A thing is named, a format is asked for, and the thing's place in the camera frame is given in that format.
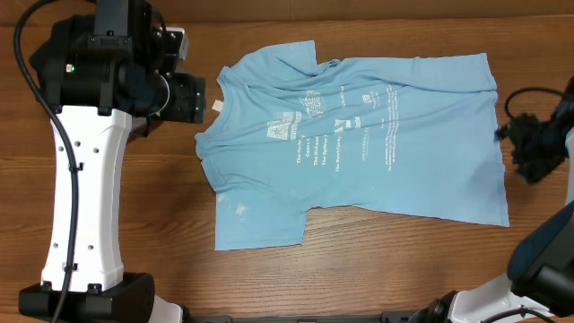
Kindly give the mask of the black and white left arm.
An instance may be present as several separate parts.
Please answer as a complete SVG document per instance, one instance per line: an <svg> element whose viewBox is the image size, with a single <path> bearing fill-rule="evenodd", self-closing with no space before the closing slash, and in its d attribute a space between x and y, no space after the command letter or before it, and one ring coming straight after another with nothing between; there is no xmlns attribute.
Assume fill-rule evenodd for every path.
<svg viewBox="0 0 574 323"><path fill-rule="evenodd" d="M31 57L13 50L53 129L56 183L50 247L37 284L19 294L25 317L47 322L172 322L189 310L163 300L153 277L122 262L119 198L126 146L158 122L199 123L205 81L178 67L184 29L146 1L98 0L90 15L54 24Z"/></svg>

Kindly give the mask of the black folded nike garment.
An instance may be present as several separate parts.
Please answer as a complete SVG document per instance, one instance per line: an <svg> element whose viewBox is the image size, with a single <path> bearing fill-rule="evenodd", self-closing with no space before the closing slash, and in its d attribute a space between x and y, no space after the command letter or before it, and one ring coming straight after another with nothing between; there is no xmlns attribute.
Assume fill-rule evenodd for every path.
<svg viewBox="0 0 574 323"><path fill-rule="evenodd" d="M55 22L50 37L31 55L29 62L39 79L39 91L45 97L45 71L51 60L65 57L71 50L87 48L92 35L94 14L78 15Z"/></svg>

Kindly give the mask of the light blue t-shirt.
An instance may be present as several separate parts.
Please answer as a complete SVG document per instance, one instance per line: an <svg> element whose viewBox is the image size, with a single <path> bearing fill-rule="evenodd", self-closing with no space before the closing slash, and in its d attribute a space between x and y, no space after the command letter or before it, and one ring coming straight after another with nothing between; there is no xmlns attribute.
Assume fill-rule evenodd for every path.
<svg viewBox="0 0 574 323"><path fill-rule="evenodd" d="M218 76L196 136L216 195L215 247L300 244L314 208L509 225L497 85L485 54L317 61L261 48Z"/></svg>

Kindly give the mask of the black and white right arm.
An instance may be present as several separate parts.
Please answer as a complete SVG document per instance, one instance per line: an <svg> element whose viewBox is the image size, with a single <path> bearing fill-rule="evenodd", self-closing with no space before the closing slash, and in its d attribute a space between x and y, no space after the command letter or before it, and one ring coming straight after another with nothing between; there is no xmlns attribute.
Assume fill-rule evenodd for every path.
<svg viewBox="0 0 574 323"><path fill-rule="evenodd" d="M563 162L573 162L573 86L549 120L522 113L496 131L509 139L517 174L535 184ZM573 313L573 188L565 206L525 237L513 251L507 271L470 291L450 292L404 318L406 323L553 322Z"/></svg>

